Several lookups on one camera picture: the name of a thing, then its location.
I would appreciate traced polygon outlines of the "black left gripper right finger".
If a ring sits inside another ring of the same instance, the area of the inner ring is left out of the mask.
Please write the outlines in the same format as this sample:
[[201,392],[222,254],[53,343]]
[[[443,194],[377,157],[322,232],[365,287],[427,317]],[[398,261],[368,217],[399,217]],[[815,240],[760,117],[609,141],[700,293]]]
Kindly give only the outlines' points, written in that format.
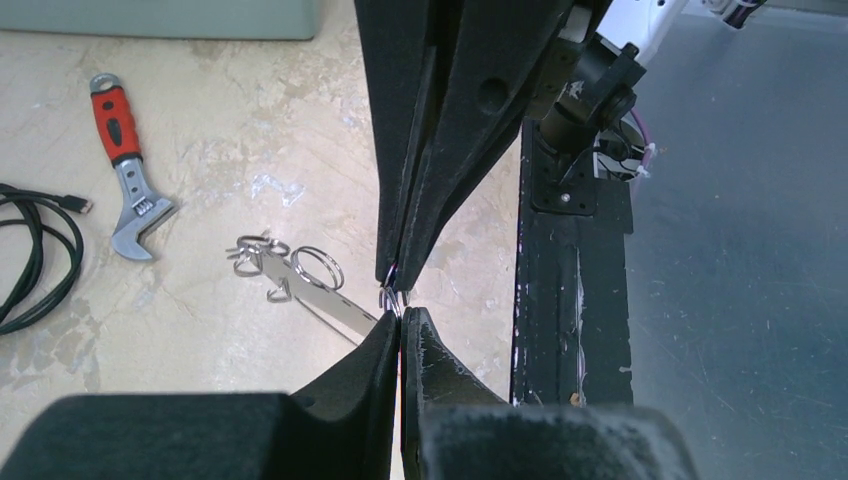
[[429,312],[401,323],[408,479],[695,479],[682,435],[633,406],[513,406],[441,341]]

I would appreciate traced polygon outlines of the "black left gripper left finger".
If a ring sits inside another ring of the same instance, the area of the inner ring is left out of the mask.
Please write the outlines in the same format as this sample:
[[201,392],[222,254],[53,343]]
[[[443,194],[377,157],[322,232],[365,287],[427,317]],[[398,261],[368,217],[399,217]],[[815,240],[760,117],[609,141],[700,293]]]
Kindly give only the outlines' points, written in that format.
[[5,479],[385,479],[400,327],[364,341],[295,393],[77,395],[51,404]]

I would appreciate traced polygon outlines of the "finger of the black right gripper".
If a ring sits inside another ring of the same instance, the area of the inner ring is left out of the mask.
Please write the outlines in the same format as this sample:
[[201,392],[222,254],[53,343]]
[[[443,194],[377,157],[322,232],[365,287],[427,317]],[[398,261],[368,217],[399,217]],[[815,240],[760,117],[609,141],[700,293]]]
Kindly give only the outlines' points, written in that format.
[[516,138],[529,113],[560,93],[545,74],[571,69],[558,41],[579,44],[598,28],[606,1],[461,1],[464,4],[434,135],[422,156],[425,200],[458,208]]
[[413,285],[458,202],[425,200],[422,156],[435,133],[464,4],[358,1],[379,203],[375,277]]

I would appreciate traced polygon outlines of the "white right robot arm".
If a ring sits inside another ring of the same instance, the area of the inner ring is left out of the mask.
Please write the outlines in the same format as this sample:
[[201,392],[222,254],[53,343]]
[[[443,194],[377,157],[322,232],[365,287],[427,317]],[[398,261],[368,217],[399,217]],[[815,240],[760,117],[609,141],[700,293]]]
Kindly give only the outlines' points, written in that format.
[[574,163],[635,103],[680,1],[359,1],[379,178],[375,277],[410,290],[527,121]]

